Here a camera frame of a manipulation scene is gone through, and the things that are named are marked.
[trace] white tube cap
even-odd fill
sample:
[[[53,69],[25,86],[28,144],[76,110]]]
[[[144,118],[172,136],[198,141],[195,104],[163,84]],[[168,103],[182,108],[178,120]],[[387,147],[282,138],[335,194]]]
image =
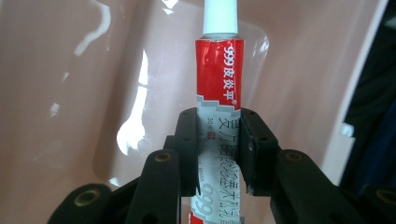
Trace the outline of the white tube cap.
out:
[[[204,35],[238,34],[237,0],[205,0]]]

